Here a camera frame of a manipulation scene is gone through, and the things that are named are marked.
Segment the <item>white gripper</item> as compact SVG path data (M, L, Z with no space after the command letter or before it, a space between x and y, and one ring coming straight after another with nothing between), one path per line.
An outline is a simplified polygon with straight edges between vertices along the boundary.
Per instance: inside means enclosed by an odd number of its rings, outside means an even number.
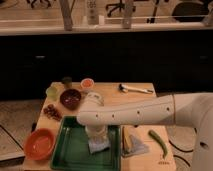
M88 138L93 141L104 142L108 138L106 126L86 126L85 131Z

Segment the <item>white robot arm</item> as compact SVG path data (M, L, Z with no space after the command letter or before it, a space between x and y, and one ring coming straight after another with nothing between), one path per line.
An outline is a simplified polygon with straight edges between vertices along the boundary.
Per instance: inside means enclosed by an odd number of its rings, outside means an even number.
M121 105L100 106L89 93L77 114L84 126L177 125L197 130L191 171L213 171L213 93L173 94Z

